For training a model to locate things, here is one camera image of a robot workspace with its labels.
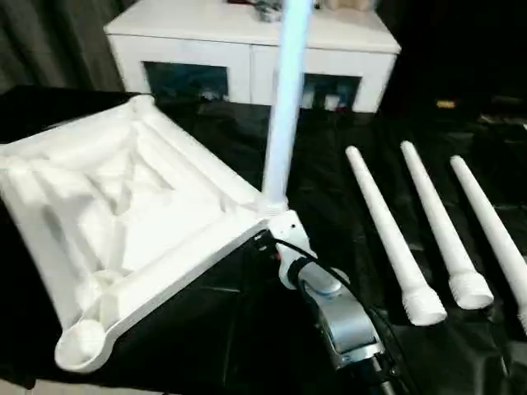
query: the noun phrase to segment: black cable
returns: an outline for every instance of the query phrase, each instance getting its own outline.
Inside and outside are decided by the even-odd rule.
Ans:
[[[355,296],[355,298],[357,299],[357,301],[362,305],[362,307],[364,308],[364,311],[366,312],[367,316],[370,318],[371,320],[371,323],[374,325],[375,329],[378,329],[378,325],[375,324],[375,319],[374,319],[374,315],[380,320],[382,321],[382,323],[388,328],[389,330],[389,334],[391,335],[391,337],[393,338],[397,348],[399,349],[399,354],[401,355],[401,358],[403,360],[403,363],[405,365],[407,365],[406,363],[406,358],[404,358],[404,354],[403,354],[403,348],[401,346],[401,343],[399,342],[398,338],[395,336],[395,333],[394,333],[394,330],[392,329],[392,327],[389,325],[388,321],[386,321],[386,319],[378,312],[376,311],[375,309],[373,308],[368,308],[366,307],[364,301],[362,300],[362,298],[359,296],[357,290],[354,290],[352,285],[349,283],[349,281],[347,279],[345,279],[340,273],[338,273],[337,271],[335,271],[332,267],[329,267],[329,266],[326,266],[324,264],[321,263],[321,261],[315,256],[313,255],[312,253],[308,253],[307,251],[305,251],[304,249],[301,249],[300,247],[294,245],[294,244],[291,244],[285,240],[281,240],[281,239],[275,239],[275,238],[271,238],[269,241],[275,243],[275,244],[281,244],[281,245],[284,245],[286,247],[288,247],[289,249],[292,249],[294,251],[297,251],[299,254],[301,254],[302,256],[308,258],[311,262],[313,263],[316,263],[319,267],[321,267],[325,272],[327,272],[330,276],[332,276],[335,280],[339,281],[344,287],[347,288],[347,290],[349,290],[353,296]],[[415,388],[416,392],[418,392],[417,390],[417,387],[415,386],[415,384],[413,384],[413,387]]]

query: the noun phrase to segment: black plastic sheet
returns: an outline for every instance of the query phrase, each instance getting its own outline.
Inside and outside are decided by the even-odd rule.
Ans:
[[[124,94],[19,88],[0,97],[2,143],[52,123],[123,103]],[[227,103],[160,108],[254,186],[264,167],[268,108]],[[349,114],[302,112],[287,195],[325,262],[344,270],[367,304],[385,317],[380,331],[413,393],[527,393],[527,343],[517,306],[449,158],[462,155],[527,253],[527,131],[437,120],[364,123]],[[496,297],[463,311],[399,149],[413,142],[476,268]],[[448,319],[409,324],[385,251],[344,149],[355,145]],[[77,375],[54,365],[60,326],[26,249],[2,209],[0,374],[170,393],[343,392],[300,295],[277,278],[278,262],[248,243],[125,333],[108,363]]]

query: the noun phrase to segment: white cabinet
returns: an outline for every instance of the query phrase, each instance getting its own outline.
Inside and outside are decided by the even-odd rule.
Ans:
[[[193,39],[110,35],[127,91],[150,93],[145,63],[173,63],[226,68],[230,101],[250,103],[250,46]]]
[[[255,104],[273,103],[278,52],[277,47],[253,45],[251,48],[251,99]],[[307,49],[304,73],[360,77],[353,111],[374,113],[382,99],[395,58],[392,53]]]
[[[219,91],[225,91],[228,100],[271,105],[280,27],[260,22],[250,6],[224,0],[141,0],[105,31],[127,91],[152,91],[151,63],[209,66],[218,72],[222,67],[226,81]],[[360,78],[349,106],[375,112],[399,50],[374,12],[315,11],[305,72]],[[172,82],[178,85],[166,85]]]

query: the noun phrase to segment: gray curtain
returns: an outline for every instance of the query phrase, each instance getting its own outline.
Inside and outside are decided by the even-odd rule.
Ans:
[[[121,91],[103,30],[137,0],[0,0],[0,93],[39,85]]]

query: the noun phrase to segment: white cylindrical rod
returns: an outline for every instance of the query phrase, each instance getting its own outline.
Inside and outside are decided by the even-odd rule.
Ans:
[[[450,163],[511,286],[520,309],[518,317],[527,334],[527,264],[464,160],[453,156]]]
[[[446,318],[445,308],[421,273],[403,234],[362,159],[361,152],[356,147],[349,146],[346,155],[403,292],[403,306],[410,322],[419,326],[439,323]]]
[[[287,179],[295,143],[304,81],[305,40],[312,8],[311,0],[286,0],[284,5],[277,95],[271,113],[263,173],[263,209],[269,213],[287,209]]]
[[[485,278],[476,272],[419,154],[411,142],[403,142],[401,150],[450,274],[450,289],[456,303],[462,309],[488,306],[494,300],[492,292]]]

